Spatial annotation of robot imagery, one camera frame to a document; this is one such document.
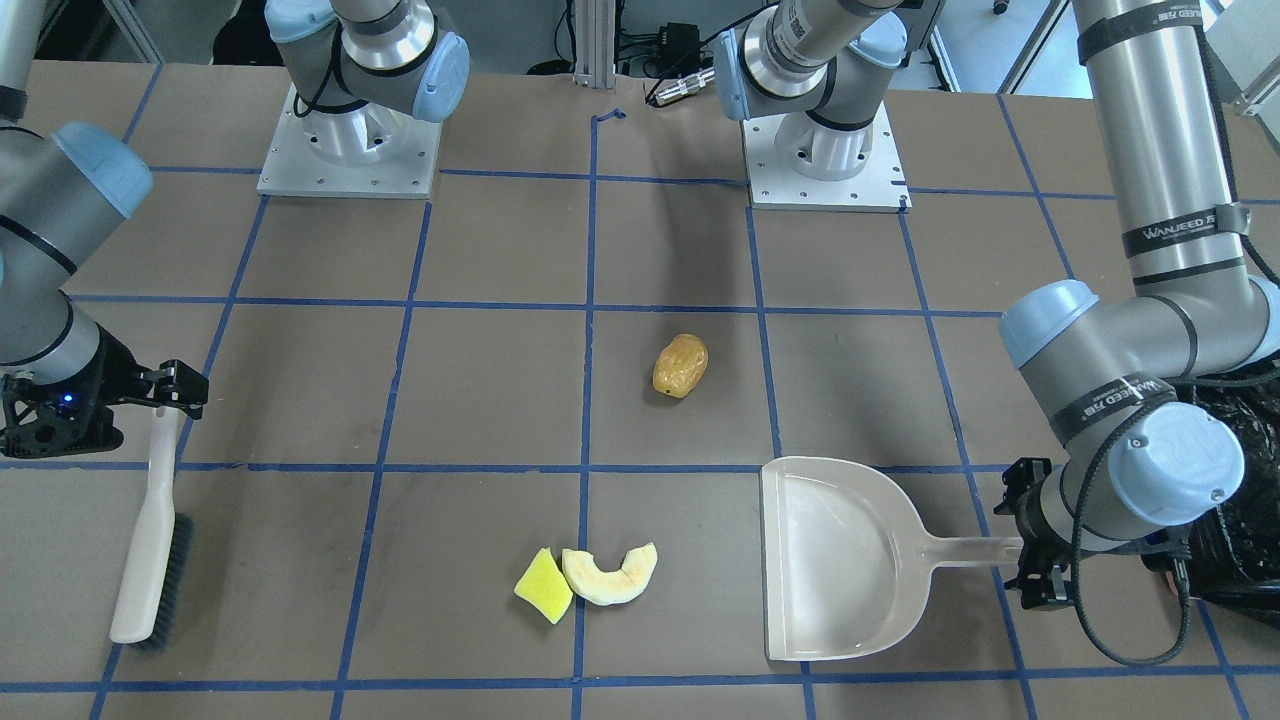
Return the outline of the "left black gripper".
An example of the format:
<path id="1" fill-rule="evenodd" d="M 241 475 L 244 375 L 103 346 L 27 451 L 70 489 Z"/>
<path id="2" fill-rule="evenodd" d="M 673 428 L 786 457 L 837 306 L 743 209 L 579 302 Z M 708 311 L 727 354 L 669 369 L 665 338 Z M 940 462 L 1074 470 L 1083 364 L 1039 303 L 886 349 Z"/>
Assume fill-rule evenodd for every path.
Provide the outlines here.
<path id="1" fill-rule="evenodd" d="M 1005 589 L 1018 594 L 1024 610 L 1070 607 L 1078 596 L 1075 580 L 1066 578 L 1073 556 L 1073 518 L 1068 515 L 1064 520 L 1052 521 L 1041 506 L 1041 501 L 1050 496 L 1051 484 L 1057 480 L 1052 469 L 1048 457 L 1020 457 L 1001 474 L 1004 496 L 992 509 L 997 516 L 1012 516 L 1023 538 L 1018 571 L 1005 582 Z M 1097 548 L 1091 544 L 1097 537 L 1089 530 L 1083 530 L 1082 537 L 1085 543 L 1083 559 L 1105 553 L 1138 556 L 1147 570 L 1171 574 L 1174 589 L 1179 582 L 1190 584 L 1188 525 L 1160 529 L 1138 539 L 1120 544 L 1110 542 L 1107 547 Z"/>

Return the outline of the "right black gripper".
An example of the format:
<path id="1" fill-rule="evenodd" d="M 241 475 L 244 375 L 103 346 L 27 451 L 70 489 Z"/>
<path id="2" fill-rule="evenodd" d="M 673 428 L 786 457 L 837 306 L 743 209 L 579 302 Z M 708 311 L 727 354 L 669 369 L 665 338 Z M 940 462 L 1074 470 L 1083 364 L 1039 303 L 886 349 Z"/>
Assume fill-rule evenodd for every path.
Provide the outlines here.
<path id="1" fill-rule="evenodd" d="M 136 402 L 204 418 L 209 378 L 182 360 L 155 370 L 140 365 L 115 336 L 99 328 L 87 365 L 51 384 L 3 380 L 3 455 L 19 460 L 110 452 L 124 442 L 113 406 Z"/>

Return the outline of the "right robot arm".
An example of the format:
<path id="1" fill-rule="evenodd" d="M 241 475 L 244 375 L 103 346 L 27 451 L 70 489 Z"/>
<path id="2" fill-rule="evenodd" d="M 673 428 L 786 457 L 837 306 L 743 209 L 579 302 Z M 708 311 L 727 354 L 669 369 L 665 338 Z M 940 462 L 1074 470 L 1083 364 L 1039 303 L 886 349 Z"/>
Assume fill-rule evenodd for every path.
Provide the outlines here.
<path id="1" fill-rule="evenodd" d="M 265 1 L 260 12 L 291 73 L 291 114 L 323 161 L 387 160 L 465 94 L 468 45 L 425 1 Z M 154 174 L 88 122 L 46 136 L 23 127 L 42 19 L 41 1 L 3 4 L 3 455 L 111 452 L 125 404 L 151 407 L 154 445 L 173 450 L 204 414 L 207 377 L 179 360 L 138 364 L 63 288 L 136 214 Z"/>

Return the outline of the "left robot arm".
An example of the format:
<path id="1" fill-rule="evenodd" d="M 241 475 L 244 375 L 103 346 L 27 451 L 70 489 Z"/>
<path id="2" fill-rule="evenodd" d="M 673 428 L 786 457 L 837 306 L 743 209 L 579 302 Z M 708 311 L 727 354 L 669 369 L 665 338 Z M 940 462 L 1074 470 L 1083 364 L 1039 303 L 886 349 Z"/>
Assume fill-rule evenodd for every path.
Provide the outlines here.
<path id="1" fill-rule="evenodd" d="M 1024 539 L 1024 609 L 1079 598 L 1084 553 L 1184 527 L 1238 492 L 1231 429 L 1178 387 L 1277 356 L 1277 282 L 1245 266 L 1222 109 L 1198 1 L 1076 1 L 1134 296 L 1060 281 L 1001 318 L 1004 347 L 1069 460 L 1009 468 L 997 512 Z"/>

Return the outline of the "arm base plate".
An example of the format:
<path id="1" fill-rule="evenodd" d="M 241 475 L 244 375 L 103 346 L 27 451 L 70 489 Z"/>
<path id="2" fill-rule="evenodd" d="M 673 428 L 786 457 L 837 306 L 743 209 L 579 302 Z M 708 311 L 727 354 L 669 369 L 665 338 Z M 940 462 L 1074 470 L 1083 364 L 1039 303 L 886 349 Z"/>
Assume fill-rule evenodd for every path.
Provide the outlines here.
<path id="1" fill-rule="evenodd" d="M 428 200 L 436 176 L 442 123 L 378 105 L 346 114 L 311 111 L 291 86 L 257 191 L 265 196 Z"/>
<path id="2" fill-rule="evenodd" d="M 913 208 L 887 106 L 836 131 L 805 113 L 740 123 L 751 205 L 767 210 L 900 213 Z"/>

